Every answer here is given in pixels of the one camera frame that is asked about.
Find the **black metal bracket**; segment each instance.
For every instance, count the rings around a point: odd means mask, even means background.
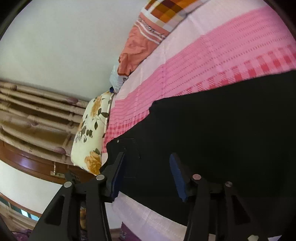
[[[39,219],[29,241],[79,241],[80,207],[86,203],[87,235],[89,241],[111,241],[105,202],[118,196],[125,168],[124,153],[120,152],[113,165],[92,180],[80,183],[75,175],[54,196]]]
[[[247,241],[252,235],[268,241],[231,182],[210,183],[192,175],[176,153],[170,165],[180,198],[192,206],[184,241],[208,241],[210,222],[215,223],[216,241]],[[210,220],[210,201],[216,203],[215,220]]]

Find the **wall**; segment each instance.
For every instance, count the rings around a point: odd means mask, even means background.
[[[147,0],[33,0],[0,41],[0,78],[90,100]]]
[[[30,210],[43,213],[60,187],[60,184],[30,176],[0,160],[0,192]],[[106,204],[106,210],[110,228],[119,228],[121,220],[111,204]]]

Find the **curtain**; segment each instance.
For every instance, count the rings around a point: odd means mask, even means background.
[[[87,105],[73,97],[0,81],[0,140],[73,165],[72,145]]]
[[[0,202],[0,214],[11,231],[33,230],[37,223],[37,221],[25,217],[2,202]]]

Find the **black fabric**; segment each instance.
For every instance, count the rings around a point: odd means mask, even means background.
[[[210,182],[231,181],[269,237],[296,213],[296,71],[155,101],[150,114],[118,139],[134,138],[135,179],[121,191],[187,225],[169,156],[176,152]],[[118,139],[107,144],[108,161]]]
[[[286,229],[285,233],[281,236],[278,241],[291,241],[295,240],[295,227],[296,227],[296,215],[288,228]]]

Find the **floral pillow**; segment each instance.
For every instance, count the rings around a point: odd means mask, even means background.
[[[107,91],[89,102],[72,147],[74,165],[94,175],[100,174],[102,166],[101,151],[112,97],[113,94]]]

